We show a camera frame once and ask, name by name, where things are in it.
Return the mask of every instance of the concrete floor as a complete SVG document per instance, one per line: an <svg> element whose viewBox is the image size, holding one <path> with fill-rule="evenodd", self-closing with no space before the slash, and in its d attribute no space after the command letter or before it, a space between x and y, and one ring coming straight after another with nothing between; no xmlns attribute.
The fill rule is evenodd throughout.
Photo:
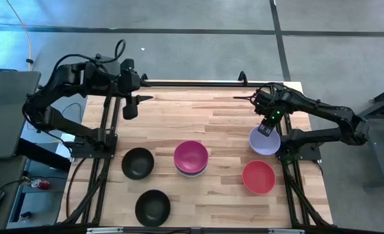
<svg viewBox="0 0 384 234"><path fill-rule="evenodd" d="M274 30L269 0L10 0L28 25L126 29ZM276 0L281 30L384 32L384 1ZM17 24L0 0L0 24ZM45 83L54 63L68 53L112 55L114 44L127 40L123 58L150 79L282 81L274 35L136 34L32 32L34 70ZM384 37L283 36L291 81L302 82L306 96L355 112L384 91ZM26 70L23 32L0 32L0 67ZM61 99L62 110L75 96ZM79 121L79 108L65 116ZM332 127L312 117L313 129ZM23 137L49 142L48 136L25 129ZM378 179L367 146L329 143L321 147L324 180L334 223L344 228L384 231L384 189L365 192L362 185Z"/></svg>

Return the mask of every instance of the pink bowl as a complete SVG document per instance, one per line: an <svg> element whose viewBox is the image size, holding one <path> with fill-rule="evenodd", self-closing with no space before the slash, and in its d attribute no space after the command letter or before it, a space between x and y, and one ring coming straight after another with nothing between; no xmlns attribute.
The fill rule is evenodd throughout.
<svg viewBox="0 0 384 234"><path fill-rule="evenodd" d="M207 165L209 154L205 146L196 141L186 141L174 151L174 164L186 173L196 173Z"/></svg>

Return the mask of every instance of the black metal frame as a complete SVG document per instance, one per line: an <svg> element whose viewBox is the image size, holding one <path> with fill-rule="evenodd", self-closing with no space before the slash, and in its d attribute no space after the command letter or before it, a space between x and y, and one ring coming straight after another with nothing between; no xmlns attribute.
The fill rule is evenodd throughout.
<svg viewBox="0 0 384 234"><path fill-rule="evenodd" d="M183 86L183 87L260 87L261 85L265 84L266 82L260 82L260 81L254 81L254 82L249 82L246 79L246 76L244 76L244 73L241 72L239 78L237 81L161 81L161 80L147 80L149 84L152 86L166 86L166 87L176 87L176 86ZM270 85L266 86L267 88L270 88L271 92L274 93L274 89ZM117 119L118 119L118 111L120 109L120 99L116 100L115 106L114 106L114 113L112 116L112 123L111 123L111 131L114 133L116 130L116 124L117 124ZM101 122L101 126L106 125L106 119L108 116L109 112L109 105L104 106L104 111L103 111L103 118ZM287 132L291 129L291 123L290 123L290 118L288 114L285 115L285 125L287 128ZM280 135L283 134L283 131L281 129L281 126L278 124L277 125L277 131ZM100 159L94 159L94 164L92 165L92 171L91 171L91 178L89 182L88 188L91 188L96 180L96 174L97 174L97 169L99 166L99 160ZM300 166L298 164L297 159L292 160L293 164L293 169L294 169L294 178L290 174L286 174L285 172L288 171L288 164L286 163L286 159L282 159L282 167L283 167L283 174L284 176L284 182L285 182L285 188L286 188L286 194L287 194L287 201L288 201L288 211L290 215L290 221L292 224L292 229L310 229L313 231L318 231L316 226L310 225L310 220L309 220L309 215L312 216L312 219L318 223L320 226L320 231L321 232L335 232L339 231L341 233L357 233L357 230L352 230L352 229L340 229L336 226L331 226L326 221L322 220L320 215L317 217L315 215L318 215L318 213L315 214L315 210L313 209L312 211L312 205L309 203L308 199L304 196L303 192L303 185L301 182L301 172L300 172ZM104 161L104 167L106 170L106 174L108 174L109 170L109 164L110 164L110 159L105 159ZM101 184L99 188L99 194L98 194L98 199L97 199L97 205L96 205L96 211L95 211L95 217L92 220L91 224L97 225L99 227L99 222L101 218L101 212L102 212L102 204L103 204L103 198L105 195L105 186L106 186L106 180L104 183ZM292 190L296 192L296 194L299 196L300 199L300 205L301 205L301 210L302 210L302 220L303 222L300 223L298 221L298 217L296 216L296 208L294 205L294 198L292 194ZM83 213L83 219L82 223L88 223L88 213L90 210L90 204L86 206L84 213ZM147 231L147 232L152 232L152 231L173 231L173 230L184 230L188 229L188 231L193 230L193 228L190 227L171 227L171 228L163 228L163 227L157 227L157 228L150 228L150 227L121 227L123 228L124 232L128 231ZM199 228L195 229L193 234L200 234L200 233L216 233L216 232L223 232L223 233L240 233L240 232L245 232L245 233L268 233L268 228Z"/></svg>
<svg viewBox="0 0 384 234"><path fill-rule="evenodd" d="M185 87L260 87L261 85L265 84L266 82L260 82L260 81L254 81L249 82L247 79L242 78L242 73L240 75L240 81L150 81L147 82L151 84L152 86L185 86ZM274 89L272 89L271 86L265 86L269 87L271 92L274 92ZM106 101L104 105L104 111L103 111L103 117L101 121L101 127L106 126L106 121L109 113L109 101ZM114 112L112 115L112 122L111 122L111 133L115 134L116 130L116 124L118 121L118 115L120 111L120 98L116 99L115 105L114 105ZM285 123L287 131L291 129L290 119L289 116L285 116ZM280 135L283 134L281 126L277 125L277 131ZM84 209L81 209L80 213L77 213L77 215L73 216L72 220L68 223L62 223L59 226L52 226L52 227L38 227L38 228L23 228L23 229L10 229L11 233L20 233L20 232L26 232L26 233L45 233L46 231L52 231L54 230L60 230L61 233L64 233L65 231L68 231L69 229L78 231L80 233L83 232L83 230L86 232L87 228L99 228L99 222L101 218L102 213L102 206L103 206L103 199L105 196L105 188L107 184L107 176L110 166L110 160L111 159L104 159L103 168L101 171L101 174L97 178L97 171L99 167L99 161L100 159L94 159L94 163L92 165L92 171L91 176L88 184L88 188L99 189L99 194L97 198L97 205L95 210L95 215L92 220L92 222L88 222L89 216L88 213L90 211L90 204L93 194L90 193L90 195L86 195L86 197L81 202L81 206L84 206ZM286 163L287 160L282 158L281 159L282 166L283 166L283 174L284 176L284 182L285 182L285 188L286 188L286 194L287 194L287 201L288 201L288 211L290 215L290 221L292 224L291 229L294 231L297 230L308 230L309 233L380 233L380 232L369 232L369 231L358 231L353 229L341 229L336 226L330 226L326 222L321 222L322 220L319 218L317 219L317 216L314 216L314 209L312 212L311 204L309 203L308 199L304 196L303 193L303 187L301 182L301 174L300 174L300 167L298 164L298 160L294 159L293 162L293 169L294 169L294 175L295 179L289 174L288 170L288 164ZM300 205L302 209L302 219L303 224L300 224L298 221L298 218L296 216L296 209L294 206L294 198L292 195L292 190L298 195L300 199ZM75 224L76 220L80 217L80 215L83 213L82 218L82 224ZM312 226L309 224L309 215L312 216L312 219L317 222L319 226ZM162 233L162 232L168 232L168 231L174 231L177 230L179 232L187 232L189 234L203 234L203 233L279 233L280 230L283 229L268 229L268 228L192 228L192 227L156 227L156 228L150 228L150 227L119 227L120 230L123 230L124 232L156 232L156 233Z"/></svg>

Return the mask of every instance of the wooden table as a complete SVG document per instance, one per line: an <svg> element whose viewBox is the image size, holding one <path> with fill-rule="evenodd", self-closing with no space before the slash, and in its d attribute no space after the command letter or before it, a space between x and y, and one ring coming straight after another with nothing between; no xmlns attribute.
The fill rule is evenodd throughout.
<svg viewBox="0 0 384 234"><path fill-rule="evenodd" d="M302 91L298 82L285 85ZM134 120L121 117L118 121L118 147L110 164L101 226L141 226L134 214L135 203L143 192L158 189L169 196L172 205L169 219L162 226L290 227L281 163L274 155L257 155L249 146L249 132L260 124L262 116L254 113L249 101L232 98L250 96L254 91L255 88L155 87L136 92L135 95L154 98L138 106L139 115ZM84 125L99 127L103 101L104 97L88 98ZM293 128L310 130L307 114L296 112L290 119ZM184 177L173 164L175 147L186 140L201 142L209 151L208 167L199 177ZM151 175L140 181L126 178L121 170L123 156L135 147L149 149L155 158ZM242 184L245 164L255 159L267 162L276 174L274 189L263 196L249 192ZM58 221L66 217L66 196L70 196L72 212L85 195L92 161L85 160L70 194L65 193ZM76 164L72 164L69 178ZM324 219L331 222L319 168L312 162L300 161L300 170L306 196ZM294 197L301 220L298 199Z"/></svg>

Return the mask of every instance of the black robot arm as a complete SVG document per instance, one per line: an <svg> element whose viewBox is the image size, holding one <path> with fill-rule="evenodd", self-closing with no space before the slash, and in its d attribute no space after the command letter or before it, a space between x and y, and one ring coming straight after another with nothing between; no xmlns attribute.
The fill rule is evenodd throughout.
<svg viewBox="0 0 384 234"><path fill-rule="evenodd" d="M291 130L281 141L290 151L297 151L306 143L321 143L341 141L348 145L362 145L366 142L366 120L355 115L348 107L332 106L322 103L319 99L305 97L301 92L279 83L268 83L275 88L274 95L261 88L251 97L236 97L248 99L257 114L264 115L259 132L269 136L272 129L279 123L285 113L303 111L323 119L335 122L339 127L317 131Z"/></svg>
<svg viewBox="0 0 384 234"><path fill-rule="evenodd" d="M107 60L101 55L97 55L95 58L84 58L87 58L88 61L61 66L58 64L63 58L59 60L50 80L35 94L27 97L22 111L25 119L38 131L48 133L58 129L82 137L90 145L106 146L105 129L91 129L68 120L51 104L61 97L70 97L75 94L80 94L84 98L87 95L125 98L126 106L123 108L123 117L130 120L138 115L137 105L152 97L133 97L131 95L131 92L140 89L141 86L147 86L134 71L134 60L128 58L119 64L117 55L116 59Z"/></svg>

